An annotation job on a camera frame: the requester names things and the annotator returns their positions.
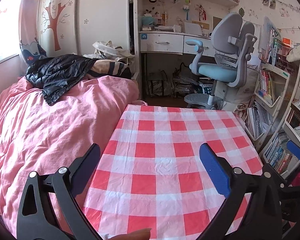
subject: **tree decal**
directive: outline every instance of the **tree decal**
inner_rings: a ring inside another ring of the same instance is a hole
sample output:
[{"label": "tree decal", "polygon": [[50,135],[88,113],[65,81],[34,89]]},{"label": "tree decal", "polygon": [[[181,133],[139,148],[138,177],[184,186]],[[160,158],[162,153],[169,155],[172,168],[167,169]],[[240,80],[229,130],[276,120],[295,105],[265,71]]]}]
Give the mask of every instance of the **tree decal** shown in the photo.
[{"label": "tree decal", "polygon": [[60,23],[66,23],[65,18],[70,16],[70,14],[67,13],[61,16],[61,12],[67,5],[72,5],[73,2],[71,0],[50,0],[48,4],[46,3],[47,1],[44,0],[43,7],[45,8],[45,11],[41,12],[43,18],[41,25],[43,25],[43,30],[40,33],[43,34],[46,32],[46,30],[52,29],[54,37],[54,50],[57,51],[61,49],[58,40],[57,26]]}]

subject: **window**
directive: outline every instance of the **window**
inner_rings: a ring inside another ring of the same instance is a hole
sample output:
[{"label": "window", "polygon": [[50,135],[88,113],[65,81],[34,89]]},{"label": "window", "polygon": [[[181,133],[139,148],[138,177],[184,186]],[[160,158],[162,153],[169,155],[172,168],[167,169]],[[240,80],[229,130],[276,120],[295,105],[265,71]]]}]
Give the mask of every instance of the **window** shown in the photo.
[{"label": "window", "polygon": [[19,53],[19,7],[21,0],[0,1],[0,57]]}]

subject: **black puffer jacket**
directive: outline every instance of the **black puffer jacket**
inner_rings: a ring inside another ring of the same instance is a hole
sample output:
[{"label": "black puffer jacket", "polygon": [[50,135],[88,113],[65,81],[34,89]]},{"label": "black puffer jacket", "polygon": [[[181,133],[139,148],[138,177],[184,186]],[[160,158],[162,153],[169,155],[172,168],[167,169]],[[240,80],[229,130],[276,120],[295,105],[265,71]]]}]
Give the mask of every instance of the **black puffer jacket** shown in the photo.
[{"label": "black puffer jacket", "polygon": [[51,106],[77,84],[96,61],[95,58],[73,54],[39,59],[29,66],[26,79],[42,89],[44,100]]}]

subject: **drawer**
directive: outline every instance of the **drawer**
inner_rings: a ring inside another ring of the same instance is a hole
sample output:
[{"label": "drawer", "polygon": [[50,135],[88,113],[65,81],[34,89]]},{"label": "drawer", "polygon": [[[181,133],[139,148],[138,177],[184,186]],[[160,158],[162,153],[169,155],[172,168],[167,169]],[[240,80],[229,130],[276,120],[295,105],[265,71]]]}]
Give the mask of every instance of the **drawer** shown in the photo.
[{"label": "drawer", "polygon": [[183,35],[162,33],[141,33],[140,51],[183,52]]},{"label": "drawer", "polygon": [[190,46],[190,45],[186,44],[187,40],[202,41],[203,47],[204,47],[204,51],[203,51],[202,55],[214,57],[214,54],[216,53],[216,50],[212,47],[211,40],[203,39],[203,38],[196,38],[196,37],[191,37],[191,36],[185,36],[184,37],[183,53],[197,54],[197,52],[194,51],[194,46]]}]

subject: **gray chair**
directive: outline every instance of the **gray chair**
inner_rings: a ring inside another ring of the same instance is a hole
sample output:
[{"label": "gray chair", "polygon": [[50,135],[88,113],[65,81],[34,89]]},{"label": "gray chair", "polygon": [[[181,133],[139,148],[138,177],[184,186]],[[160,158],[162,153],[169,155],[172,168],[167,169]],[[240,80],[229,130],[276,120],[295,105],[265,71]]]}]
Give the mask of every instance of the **gray chair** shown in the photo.
[{"label": "gray chair", "polygon": [[190,69],[195,75],[204,75],[214,79],[210,95],[191,94],[185,96],[188,107],[216,109],[222,101],[214,95],[217,81],[225,82],[229,87],[238,88],[247,81],[247,62],[251,59],[253,45],[257,41],[254,36],[254,25],[245,22],[242,26],[242,17],[238,13],[229,13],[213,30],[211,43],[216,51],[238,58],[215,54],[217,64],[199,62],[203,51],[203,43],[199,40],[187,40],[186,44],[195,46],[197,52]]}]

